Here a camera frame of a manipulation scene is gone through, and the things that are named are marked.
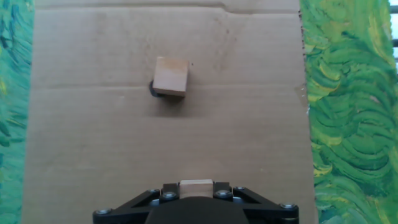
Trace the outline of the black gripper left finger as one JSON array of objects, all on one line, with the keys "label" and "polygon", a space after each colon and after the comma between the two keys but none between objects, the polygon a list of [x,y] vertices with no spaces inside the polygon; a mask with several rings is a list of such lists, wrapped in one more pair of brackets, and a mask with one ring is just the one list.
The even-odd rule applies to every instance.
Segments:
[{"label": "black gripper left finger", "polygon": [[179,198],[179,183],[164,184],[160,190],[146,190],[118,208],[103,208],[94,211],[92,221],[93,224],[145,223],[153,209]]}]

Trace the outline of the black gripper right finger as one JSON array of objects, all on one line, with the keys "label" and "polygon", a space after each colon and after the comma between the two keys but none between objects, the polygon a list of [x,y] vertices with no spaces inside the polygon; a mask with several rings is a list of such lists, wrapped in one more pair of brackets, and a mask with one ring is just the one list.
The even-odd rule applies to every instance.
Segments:
[{"label": "black gripper right finger", "polygon": [[274,203],[246,187],[213,182],[213,198],[242,208],[250,223],[299,224],[299,207],[291,202]]}]

